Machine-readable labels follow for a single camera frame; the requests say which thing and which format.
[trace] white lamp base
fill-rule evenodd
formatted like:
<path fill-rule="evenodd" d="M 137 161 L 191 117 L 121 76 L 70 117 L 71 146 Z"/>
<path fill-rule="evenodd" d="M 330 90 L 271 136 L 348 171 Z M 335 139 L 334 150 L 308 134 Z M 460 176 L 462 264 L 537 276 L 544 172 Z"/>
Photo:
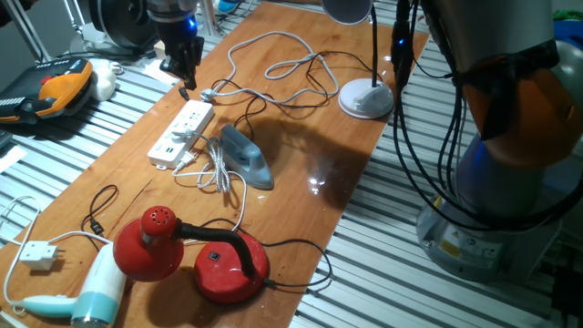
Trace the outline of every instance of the white lamp base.
<path fill-rule="evenodd" d="M 338 103 L 353 118 L 379 118 L 393 110 L 393 91 L 381 81 L 373 87 L 370 78 L 359 78 L 344 85 Z"/>

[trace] yellow label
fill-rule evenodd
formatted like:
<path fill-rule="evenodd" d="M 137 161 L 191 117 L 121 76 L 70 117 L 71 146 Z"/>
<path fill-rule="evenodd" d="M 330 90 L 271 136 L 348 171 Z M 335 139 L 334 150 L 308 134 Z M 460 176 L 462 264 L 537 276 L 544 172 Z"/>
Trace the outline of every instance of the yellow label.
<path fill-rule="evenodd" d="M 441 245 L 439 245 L 439 248 L 448 253 L 449 255 L 455 257 L 456 259 L 459 258 L 459 254 L 461 252 L 460 248 L 455 246 L 453 243 L 447 241 L 447 240 L 442 240 L 441 241 Z"/>

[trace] cable connector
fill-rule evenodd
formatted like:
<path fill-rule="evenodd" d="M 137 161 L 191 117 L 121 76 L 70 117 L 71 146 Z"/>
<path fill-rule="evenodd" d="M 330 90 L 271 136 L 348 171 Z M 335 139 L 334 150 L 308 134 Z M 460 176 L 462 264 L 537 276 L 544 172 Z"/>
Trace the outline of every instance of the cable connector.
<path fill-rule="evenodd" d="M 184 100 L 189 101 L 189 92 L 186 90 L 185 87 L 179 87 L 179 93 L 184 98 Z"/>
<path fill-rule="evenodd" d="M 99 224 L 99 222 L 97 222 L 97 220 L 91 219 L 89 221 L 89 223 L 91 224 L 91 230 L 93 231 L 93 233 L 95 233 L 97 236 L 103 236 L 103 232 L 105 231 L 103 229 L 103 227 L 101 226 L 101 224 Z"/>
<path fill-rule="evenodd" d="M 176 169 L 174 170 L 175 172 L 180 172 L 181 170 L 183 170 L 184 168 L 186 168 L 188 165 L 192 164 L 196 158 L 197 158 L 198 153 L 190 153 L 189 151 L 185 152 L 184 155 L 182 156 L 182 159 L 180 160 L 180 163 L 178 164 L 178 166 L 176 167 Z"/>
<path fill-rule="evenodd" d="M 29 241 L 25 244 L 19 260 L 32 271 L 49 271 L 55 263 L 59 249 L 48 241 Z"/>

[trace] power strip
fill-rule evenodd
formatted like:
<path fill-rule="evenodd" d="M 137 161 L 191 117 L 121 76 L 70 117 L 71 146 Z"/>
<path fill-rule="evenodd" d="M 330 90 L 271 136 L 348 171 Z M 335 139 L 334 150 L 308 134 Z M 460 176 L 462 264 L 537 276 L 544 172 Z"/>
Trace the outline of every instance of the power strip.
<path fill-rule="evenodd" d="M 211 104 L 189 100 L 148 152 L 150 163 L 162 170 L 175 169 L 184 153 L 191 149 L 198 139 L 190 136 L 188 132 L 202 133 L 213 115 Z"/>

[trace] red base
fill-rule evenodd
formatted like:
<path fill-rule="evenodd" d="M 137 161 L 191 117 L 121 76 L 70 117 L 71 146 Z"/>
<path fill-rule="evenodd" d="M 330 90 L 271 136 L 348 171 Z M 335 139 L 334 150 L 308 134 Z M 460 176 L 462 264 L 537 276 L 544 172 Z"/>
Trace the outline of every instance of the red base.
<path fill-rule="evenodd" d="M 200 292 L 211 301 L 223 304 L 245 301 L 259 291 L 267 277 L 269 263 L 263 246 L 249 235 L 240 236 L 251 251 L 255 265 L 252 276 L 243 274 L 237 252 L 226 242 L 209 242 L 197 257 L 195 282 Z"/>

